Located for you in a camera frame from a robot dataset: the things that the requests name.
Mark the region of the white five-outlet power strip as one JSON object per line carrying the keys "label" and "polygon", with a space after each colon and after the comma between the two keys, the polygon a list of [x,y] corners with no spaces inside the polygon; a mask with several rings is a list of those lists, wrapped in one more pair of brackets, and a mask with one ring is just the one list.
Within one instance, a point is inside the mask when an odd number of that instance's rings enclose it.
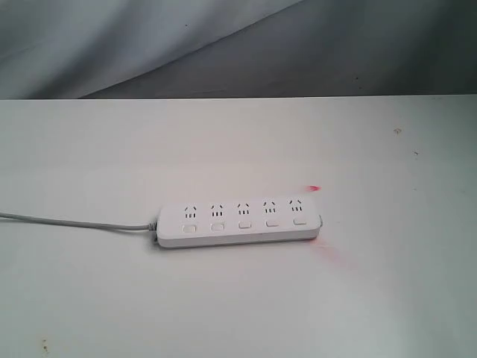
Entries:
{"label": "white five-outlet power strip", "polygon": [[165,205],[157,217],[163,248],[312,240],[323,219],[306,196]]}

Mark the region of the grey backdrop cloth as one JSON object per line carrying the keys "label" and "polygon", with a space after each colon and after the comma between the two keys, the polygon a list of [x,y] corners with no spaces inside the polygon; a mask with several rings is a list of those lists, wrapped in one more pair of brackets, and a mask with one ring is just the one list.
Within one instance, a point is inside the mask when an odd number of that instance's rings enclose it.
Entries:
{"label": "grey backdrop cloth", "polygon": [[3,99],[476,91],[474,1],[3,1]]}

